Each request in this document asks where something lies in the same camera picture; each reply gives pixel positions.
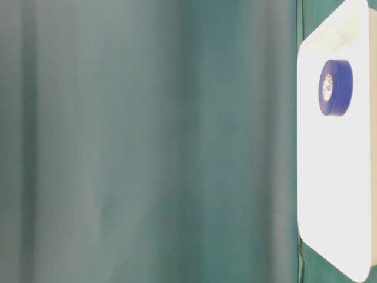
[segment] blue tape roll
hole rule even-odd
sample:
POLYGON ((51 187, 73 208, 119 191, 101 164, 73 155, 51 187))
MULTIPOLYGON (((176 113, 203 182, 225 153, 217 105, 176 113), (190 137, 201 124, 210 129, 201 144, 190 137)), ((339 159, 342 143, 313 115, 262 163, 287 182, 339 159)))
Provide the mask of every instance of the blue tape roll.
POLYGON ((329 60, 320 75, 318 98, 324 115, 346 113, 352 97, 352 69, 346 60, 329 60))

